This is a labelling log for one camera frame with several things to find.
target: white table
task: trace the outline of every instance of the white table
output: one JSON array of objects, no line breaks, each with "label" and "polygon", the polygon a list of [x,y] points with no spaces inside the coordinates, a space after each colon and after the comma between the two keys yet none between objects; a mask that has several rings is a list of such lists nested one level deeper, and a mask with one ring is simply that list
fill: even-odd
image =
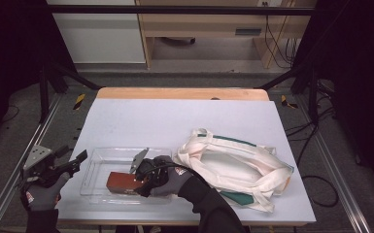
[{"label": "white table", "polygon": [[150,147],[176,151],[195,128],[207,128],[217,135],[274,146],[277,156],[295,167],[284,194],[271,199],[275,204],[273,214],[233,206],[244,225],[300,226],[316,221],[274,102],[265,99],[153,98],[116,99],[98,95],[71,156],[73,159],[87,150],[88,159],[61,191],[62,200],[57,205],[59,223],[198,224],[199,215],[194,214],[192,205],[182,198],[174,197],[167,204],[106,205],[90,204],[87,197],[80,193],[94,149]]}]

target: black pole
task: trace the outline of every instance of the black pole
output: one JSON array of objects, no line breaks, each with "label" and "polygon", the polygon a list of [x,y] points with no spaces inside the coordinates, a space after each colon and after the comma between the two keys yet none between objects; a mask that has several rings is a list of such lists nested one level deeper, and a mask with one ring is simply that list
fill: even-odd
[{"label": "black pole", "polygon": [[315,16],[335,13],[315,8],[220,7],[220,6],[120,6],[120,5],[25,5],[26,10],[61,14],[182,14],[182,15],[253,15]]}]

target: hand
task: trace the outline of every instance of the hand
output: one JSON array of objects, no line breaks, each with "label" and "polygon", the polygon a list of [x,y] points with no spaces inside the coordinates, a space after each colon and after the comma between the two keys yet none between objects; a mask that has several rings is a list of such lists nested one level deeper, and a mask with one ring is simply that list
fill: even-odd
[{"label": "hand", "polygon": [[70,179],[69,173],[63,173],[57,182],[51,187],[45,188],[38,185],[31,185],[26,190],[26,199],[31,211],[48,211],[53,210],[59,201],[60,189]]},{"label": "hand", "polygon": [[[170,156],[161,155],[157,158],[165,160],[168,163],[174,163]],[[192,173],[181,167],[168,168],[168,182],[163,186],[151,189],[151,196],[166,196],[169,194],[178,194],[184,183],[192,176]]]}]

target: white tote bag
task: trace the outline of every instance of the white tote bag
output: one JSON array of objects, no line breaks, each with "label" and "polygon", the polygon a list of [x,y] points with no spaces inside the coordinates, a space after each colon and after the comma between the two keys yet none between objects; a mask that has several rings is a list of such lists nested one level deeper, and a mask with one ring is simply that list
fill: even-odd
[{"label": "white tote bag", "polygon": [[[274,212],[270,197],[283,193],[293,172],[275,156],[275,148],[217,136],[206,129],[194,130],[174,161],[195,170],[229,199],[269,213]],[[237,201],[243,196],[247,201]]]}]

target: transparent plastic box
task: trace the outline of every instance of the transparent plastic box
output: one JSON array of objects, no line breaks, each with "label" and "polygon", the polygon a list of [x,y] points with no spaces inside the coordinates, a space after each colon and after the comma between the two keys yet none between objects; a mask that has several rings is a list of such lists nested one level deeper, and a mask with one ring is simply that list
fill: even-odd
[{"label": "transparent plastic box", "polygon": [[[87,197],[91,204],[168,204],[171,196],[146,198],[140,195],[112,193],[106,186],[111,172],[129,173],[134,156],[144,149],[94,149],[81,186],[81,195]],[[150,148],[145,158],[160,155],[172,157],[170,149]]]}]

